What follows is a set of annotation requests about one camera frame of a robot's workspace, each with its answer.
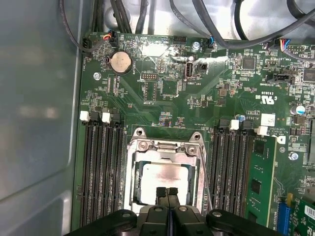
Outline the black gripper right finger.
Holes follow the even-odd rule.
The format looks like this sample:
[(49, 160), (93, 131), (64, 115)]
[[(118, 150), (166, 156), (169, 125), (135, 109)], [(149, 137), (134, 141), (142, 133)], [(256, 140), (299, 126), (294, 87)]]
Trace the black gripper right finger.
[(175, 236), (281, 236), (272, 229), (228, 211), (214, 209), (202, 216), (198, 209), (181, 205), (178, 189), (168, 189)]

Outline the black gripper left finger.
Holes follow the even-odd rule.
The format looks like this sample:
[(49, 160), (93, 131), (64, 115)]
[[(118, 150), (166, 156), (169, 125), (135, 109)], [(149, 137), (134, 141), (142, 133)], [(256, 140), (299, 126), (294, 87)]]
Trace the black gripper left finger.
[(147, 205), (136, 214), (121, 209), (82, 226), (68, 236), (165, 236), (168, 230), (169, 208), (167, 190), (158, 187), (156, 205)]

